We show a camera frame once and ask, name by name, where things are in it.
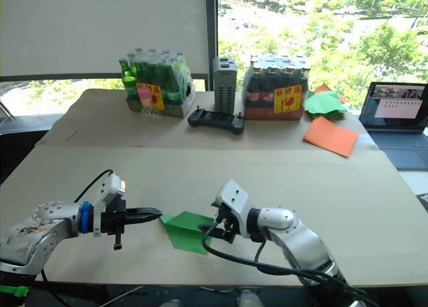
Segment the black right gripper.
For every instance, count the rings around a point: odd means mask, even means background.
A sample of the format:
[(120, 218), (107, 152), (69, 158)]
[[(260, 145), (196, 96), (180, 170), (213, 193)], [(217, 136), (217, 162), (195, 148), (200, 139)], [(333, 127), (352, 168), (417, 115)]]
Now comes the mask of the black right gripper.
[(215, 218), (217, 225), (198, 225), (198, 229), (203, 233), (208, 233), (209, 237), (225, 240), (228, 243), (233, 243), (235, 236), (239, 235), (239, 222), (232, 214), (231, 209), (222, 204), (219, 206), (217, 217)]

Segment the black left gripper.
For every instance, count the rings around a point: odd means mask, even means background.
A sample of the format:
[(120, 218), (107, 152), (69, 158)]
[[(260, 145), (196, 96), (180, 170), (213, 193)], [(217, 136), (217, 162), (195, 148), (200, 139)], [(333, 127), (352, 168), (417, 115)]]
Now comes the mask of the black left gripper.
[[(159, 209), (152, 207), (130, 208), (128, 214), (128, 224), (141, 224), (154, 221), (163, 215)], [(123, 199), (112, 200), (107, 206), (105, 212), (101, 214), (101, 233), (113, 235), (114, 250), (122, 249), (121, 235), (124, 233), (126, 225), (126, 201)]]

